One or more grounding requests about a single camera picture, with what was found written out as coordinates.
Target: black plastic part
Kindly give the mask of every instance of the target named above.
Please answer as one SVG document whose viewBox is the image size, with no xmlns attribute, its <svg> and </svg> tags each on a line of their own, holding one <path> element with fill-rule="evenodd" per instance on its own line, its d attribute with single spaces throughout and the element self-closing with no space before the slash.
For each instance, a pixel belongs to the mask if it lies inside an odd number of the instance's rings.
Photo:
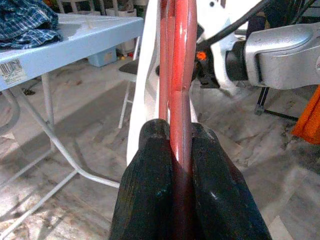
<svg viewBox="0 0 320 240">
<path fill-rule="evenodd" d="M 271 240 L 245 179 L 215 133 L 192 124 L 193 183 L 200 232 L 212 240 Z"/>
<path fill-rule="evenodd" d="M 226 72 L 231 81 L 247 81 L 248 74 L 245 60 L 246 41 L 237 41 L 225 57 Z"/>
<path fill-rule="evenodd" d="M 172 155 L 169 125 L 147 122 L 121 179 L 109 240 L 171 239 Z"/>
<path fill-rule="evenodd" d="M 204 29 L 198 24 L 196 28 L 196 39 L 199 39 L 200 36 L 204 33 Z"/>
<path fill-rule="evenodd" d="M 137 73 L 138 73 L 138 64 L 139 64 L 139 59 L 136 59 L 134 61 L 128 62 L 127 64 L 121 66 L 119 68 L 119 71 L 123 72 L 123 73 L 127 73 L 127 74 L 137 75 Z"/>
</svg>

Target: blue container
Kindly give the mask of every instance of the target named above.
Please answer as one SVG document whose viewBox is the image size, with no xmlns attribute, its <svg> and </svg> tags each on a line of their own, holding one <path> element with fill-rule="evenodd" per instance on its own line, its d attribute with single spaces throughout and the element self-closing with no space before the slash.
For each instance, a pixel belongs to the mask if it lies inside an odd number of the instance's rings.
<svg viewBox="0 0 320 240">
<path fill-rule="evenodd" d="M 89 63 L 95 67 L 102 67 L 104 65 L 117 61 L 116 47 L 98 52 L 88 56 Z"/>
</svg>

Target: sticker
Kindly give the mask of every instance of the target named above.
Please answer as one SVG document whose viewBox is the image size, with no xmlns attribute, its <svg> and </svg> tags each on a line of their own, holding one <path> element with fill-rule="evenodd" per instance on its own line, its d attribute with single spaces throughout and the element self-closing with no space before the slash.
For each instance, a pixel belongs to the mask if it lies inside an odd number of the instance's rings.
<svg viewBox="0 0 320 240">
<path fill-rule="evenodd" d="M 7 85 L 17 82 L 23 82 L 27 79 L 27 75 L 22 68 L 18 59 L 0 64 L 0 74 L 3 76 Z"/>
</svg>

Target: table top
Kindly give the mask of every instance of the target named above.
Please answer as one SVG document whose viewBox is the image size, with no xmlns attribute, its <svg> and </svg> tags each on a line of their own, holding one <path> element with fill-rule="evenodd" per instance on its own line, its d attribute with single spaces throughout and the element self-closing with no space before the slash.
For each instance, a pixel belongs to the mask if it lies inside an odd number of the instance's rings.
<svg viewBox="0 0 320 240">
<path fill-rule="evenodd" d="M 140 17 L 59 14 L 58 28 L 61 42 L 0 50 L 0 91 L 142 36 L 144 21 Z"/>
</svg>

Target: white plastic part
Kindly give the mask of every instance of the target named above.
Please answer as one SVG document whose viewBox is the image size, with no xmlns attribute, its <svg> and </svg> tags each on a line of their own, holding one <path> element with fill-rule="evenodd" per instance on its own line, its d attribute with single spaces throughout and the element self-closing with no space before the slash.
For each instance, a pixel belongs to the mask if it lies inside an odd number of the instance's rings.
<svg viewBox="0 0 320 240">
<path fill-rule="evenodd" d="M 159 92 L 159 77 L 153 69 L 159 64 L 159 47 L 156 46 L 157 26 L 160 26 L 159 0 L 149 2 L 146 16 L 141 51 L 139 56 L 138 72 L 136 76 L 134 100 L 130 116 L 130 128 L 128 145 L 126 152 L 127 165 L 135 156 L 139 146 L 139 135 L 142 126 L 148 120 L 156 118 L 155 109 L 159 108 L 156 104 Z"/>
</svg>

